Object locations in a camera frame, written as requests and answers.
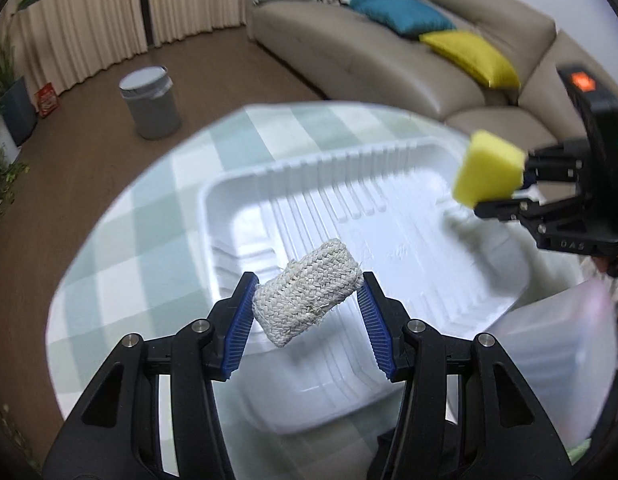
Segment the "small yellow sponge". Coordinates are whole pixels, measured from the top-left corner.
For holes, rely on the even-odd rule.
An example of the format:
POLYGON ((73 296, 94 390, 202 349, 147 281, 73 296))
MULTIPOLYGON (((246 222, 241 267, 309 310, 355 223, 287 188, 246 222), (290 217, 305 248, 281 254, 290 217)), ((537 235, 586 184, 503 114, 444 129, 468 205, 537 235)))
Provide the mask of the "small yellow sponge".
POLYGON ((489 200, 510 200, 522 188, 527 153, 486 130, 475 131, 455 177, 452 197, 473 209, 489 200))

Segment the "grey knitted cloth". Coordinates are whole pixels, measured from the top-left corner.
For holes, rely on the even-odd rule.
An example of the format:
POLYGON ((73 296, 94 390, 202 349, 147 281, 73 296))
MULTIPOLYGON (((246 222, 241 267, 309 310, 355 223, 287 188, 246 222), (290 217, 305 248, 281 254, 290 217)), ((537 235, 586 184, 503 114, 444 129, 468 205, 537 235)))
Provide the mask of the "grey knitted cloth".
POLYGON ((363 283, 360 264, 337 238, 327 240, 257 286, 254 318, 277 348, 321 322, 363 283))

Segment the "green cloth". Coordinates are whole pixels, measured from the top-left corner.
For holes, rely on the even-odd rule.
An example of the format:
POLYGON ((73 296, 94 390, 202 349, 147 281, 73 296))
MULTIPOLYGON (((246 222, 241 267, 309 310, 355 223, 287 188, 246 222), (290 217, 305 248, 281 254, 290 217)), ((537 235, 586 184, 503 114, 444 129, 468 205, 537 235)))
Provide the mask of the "green cloth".
POLYGON ((574 448, 569 448, 567 450, 567 456, 573 466, 575 466, 589 451, 591 441, 591 438, 587 438, 580 442, 579 445, 576 445, 574 446, 574 448))

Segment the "translucent plastic container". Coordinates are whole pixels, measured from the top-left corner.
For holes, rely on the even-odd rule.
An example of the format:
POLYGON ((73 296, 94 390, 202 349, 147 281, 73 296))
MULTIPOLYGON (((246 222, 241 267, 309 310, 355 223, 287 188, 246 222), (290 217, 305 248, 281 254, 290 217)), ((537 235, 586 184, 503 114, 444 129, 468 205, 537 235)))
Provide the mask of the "translucent plastic container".
POLYGON ((526 283, 463 292, 437 325, 445 335, 495 336, 533 389, 563 445, 594 431, 616 374, 618 337, 608 286, 597 278, 540 295, 526 283))

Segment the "yellow cushion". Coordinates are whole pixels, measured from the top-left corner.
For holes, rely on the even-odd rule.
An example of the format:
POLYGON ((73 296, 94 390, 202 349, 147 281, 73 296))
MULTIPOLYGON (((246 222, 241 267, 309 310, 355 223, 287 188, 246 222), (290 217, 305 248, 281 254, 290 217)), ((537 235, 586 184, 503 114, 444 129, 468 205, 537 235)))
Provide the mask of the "yellow cushion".
POLYGON ((460 29, 429 32, 419 40, 488 89, 518 90, 521 87, 518 72, 511 62, 474 32, 460 29))

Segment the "near blue cushion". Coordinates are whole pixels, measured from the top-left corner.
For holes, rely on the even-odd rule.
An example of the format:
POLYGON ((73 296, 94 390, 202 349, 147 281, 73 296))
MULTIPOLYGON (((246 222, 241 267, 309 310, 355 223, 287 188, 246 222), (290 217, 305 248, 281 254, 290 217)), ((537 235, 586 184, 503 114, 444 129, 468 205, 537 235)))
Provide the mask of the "near blue cushion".
POLYGON ((403 38, 417 39, 429 32, 455 29, 449 18, 421 0, 369 0, 351 7, 403 38))

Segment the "beige sectional sofa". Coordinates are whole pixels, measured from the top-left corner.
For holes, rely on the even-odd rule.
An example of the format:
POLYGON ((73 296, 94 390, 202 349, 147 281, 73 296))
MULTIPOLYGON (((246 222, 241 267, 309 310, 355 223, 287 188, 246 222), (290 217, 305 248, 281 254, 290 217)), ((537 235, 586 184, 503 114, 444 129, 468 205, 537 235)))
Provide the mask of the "beige sectional sofa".
POLYGON ((559 67, 585 66, 618 96, 612 75, 521 1, 414 1, 484 38, 514 67, 518 86, 490 87, 427 44, 334 3, 245 0, 247 36, 332 100, 394 106, 464 133, 486 129, 521 148, 586 133, 559 67))

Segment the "trailing ivy plant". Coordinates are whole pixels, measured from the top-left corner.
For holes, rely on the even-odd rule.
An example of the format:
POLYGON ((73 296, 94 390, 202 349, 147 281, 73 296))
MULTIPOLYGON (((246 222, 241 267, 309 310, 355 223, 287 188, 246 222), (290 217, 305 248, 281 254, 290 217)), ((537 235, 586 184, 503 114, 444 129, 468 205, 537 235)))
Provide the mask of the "trailing ivy plant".
POLYGON ((8 162, 0 147, 0 222, 6 208, 15 201, 15 183, 22 174, 28 174, 29 170, 26 162, 8 162))

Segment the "red bag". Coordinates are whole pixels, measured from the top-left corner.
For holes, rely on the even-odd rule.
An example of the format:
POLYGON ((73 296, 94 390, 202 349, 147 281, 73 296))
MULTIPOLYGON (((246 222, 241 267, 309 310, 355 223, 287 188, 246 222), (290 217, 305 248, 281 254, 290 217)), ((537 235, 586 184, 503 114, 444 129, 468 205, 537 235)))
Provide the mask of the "red bag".
POLYGON ((59 98, 51 82, 47 82, 36 94, 36 108, 41 118, 45 118, 59 108, 59 98))

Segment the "grey trash bin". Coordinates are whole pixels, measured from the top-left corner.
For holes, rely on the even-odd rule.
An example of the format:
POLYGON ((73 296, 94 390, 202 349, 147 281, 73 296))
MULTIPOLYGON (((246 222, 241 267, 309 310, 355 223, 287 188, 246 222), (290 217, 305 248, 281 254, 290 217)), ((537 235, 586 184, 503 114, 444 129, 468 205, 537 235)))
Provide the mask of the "grey trash bin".
POLYGON ((162 65, 134 70, 119 81, 120 94, 141 138, 158 140, 180 128, 172 87, 173 81, 162 65))

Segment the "tall potted plant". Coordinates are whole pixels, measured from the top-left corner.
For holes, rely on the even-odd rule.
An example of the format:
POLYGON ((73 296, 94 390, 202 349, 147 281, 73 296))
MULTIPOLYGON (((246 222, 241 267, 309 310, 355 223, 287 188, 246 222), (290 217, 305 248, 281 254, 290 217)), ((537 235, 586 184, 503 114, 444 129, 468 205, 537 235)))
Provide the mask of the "tall potted plant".
POLYGON ((0 119, 18 148, 32 135, 38 114, 28 95, 24 76, 16 74, 15 46, 10 31, 16 16, 40 1, 20 0, 5 24, 0 25, 0 119))

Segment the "beige curtains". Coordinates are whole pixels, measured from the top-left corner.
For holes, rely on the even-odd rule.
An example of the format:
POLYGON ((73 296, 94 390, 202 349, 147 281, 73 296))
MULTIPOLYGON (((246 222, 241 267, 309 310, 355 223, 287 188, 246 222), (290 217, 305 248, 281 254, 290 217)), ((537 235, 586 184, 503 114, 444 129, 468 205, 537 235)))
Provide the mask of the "beige curtains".
POLYGON ((156 46, 245 22, 245 0, 7 0, 15 72, 29 93, 51 84, 62 93, 101 70, 156 46))

